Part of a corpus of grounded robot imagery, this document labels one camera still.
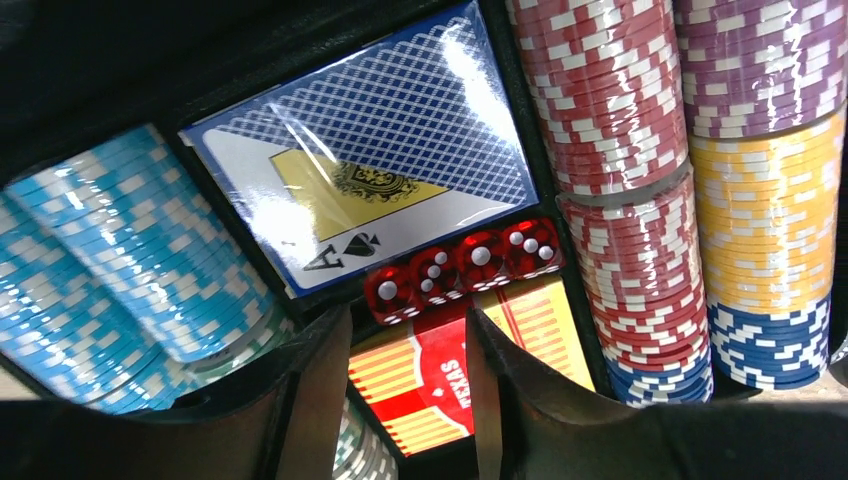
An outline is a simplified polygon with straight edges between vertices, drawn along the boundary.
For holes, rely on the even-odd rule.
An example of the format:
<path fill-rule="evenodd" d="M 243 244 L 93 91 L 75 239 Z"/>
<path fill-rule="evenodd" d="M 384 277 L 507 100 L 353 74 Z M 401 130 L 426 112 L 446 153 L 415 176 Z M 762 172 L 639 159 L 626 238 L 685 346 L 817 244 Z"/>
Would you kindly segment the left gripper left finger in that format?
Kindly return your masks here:
<path fill-rule="evenodd" d="M 328 479 L 347 388 L 351 312 L 179 398 L 111 415 L 65 400 L 1 405 L 5 479 Z"/>

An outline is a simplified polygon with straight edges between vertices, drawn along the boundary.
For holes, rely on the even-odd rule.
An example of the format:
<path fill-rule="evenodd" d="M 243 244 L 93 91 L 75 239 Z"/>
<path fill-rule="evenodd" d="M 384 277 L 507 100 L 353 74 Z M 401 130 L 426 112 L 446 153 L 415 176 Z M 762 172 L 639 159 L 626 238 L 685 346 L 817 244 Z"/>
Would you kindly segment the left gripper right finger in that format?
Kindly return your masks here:
<path fill-rule="evenodd" d="M 466 314 L 483 479 L 843 479 L 845 403 L 625 406 L 561 375 Z"/>

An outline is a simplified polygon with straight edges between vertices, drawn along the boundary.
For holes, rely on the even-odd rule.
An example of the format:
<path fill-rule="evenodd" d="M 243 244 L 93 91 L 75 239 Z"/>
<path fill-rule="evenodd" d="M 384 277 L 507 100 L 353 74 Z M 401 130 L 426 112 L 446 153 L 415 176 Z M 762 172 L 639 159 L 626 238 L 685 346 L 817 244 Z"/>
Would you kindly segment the red die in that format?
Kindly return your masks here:
<path fill-rule="evenodd" d="M 452 252 L 433 246 L 416 253 L 410 261 L 413 286 L 427 306 L 458 300 L 465 293 Z"/>
<path fill-rule="evenodd" d="M 557 231 L 547 218 L 510 225 L 503 232 L 503 240 L 506 263 L 514 278 L 532 279 L 564 265 Z"/>
<path fill-rule="evenodd" d="M 512 278 L 499 230 L 481 230 L 465 236 L 457 244 L 455 255 L 461 283 L 468 291 L 503 286 Z"/>
<path fill-rule="evenodd" d="M 365 298 L 376 322 L 391 326 L 410 320 L 424 310 L 423 302 L 404 266 L 385 265 L 365 278 Z"/>

